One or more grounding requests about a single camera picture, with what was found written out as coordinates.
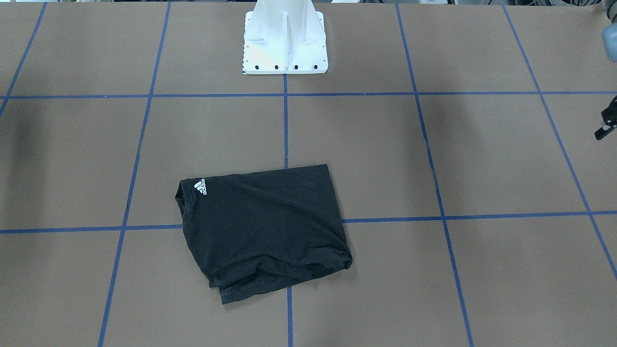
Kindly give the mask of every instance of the white logo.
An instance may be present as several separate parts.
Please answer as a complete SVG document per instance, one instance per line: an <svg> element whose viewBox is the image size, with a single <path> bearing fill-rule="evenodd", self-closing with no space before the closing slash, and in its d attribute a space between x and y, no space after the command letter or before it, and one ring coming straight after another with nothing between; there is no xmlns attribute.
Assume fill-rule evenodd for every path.
<svg viewBox="0 0 617 347"><path fill-rule="evenodd" d="M205 192L205 179L204 179L204 178L202 178L202 179L201 179L201 181L199 181L199 182L195 183L195 188L196 188L197 190L199 190L199 192L200 192L200 193L202 193L203 195L205 195L205 194L206 194L206 192Z"/></svg>

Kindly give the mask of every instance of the folded t-shirt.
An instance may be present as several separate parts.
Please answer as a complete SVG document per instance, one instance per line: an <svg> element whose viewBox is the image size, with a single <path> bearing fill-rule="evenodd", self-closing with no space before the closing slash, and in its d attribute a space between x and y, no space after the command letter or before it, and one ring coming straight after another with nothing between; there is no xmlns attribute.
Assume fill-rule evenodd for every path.
<svg viewBox="0 0 617 347"><path fill-rule="evenodd" d="M186 243L223 304L352 263L327 165L180 181Z"/></svg>

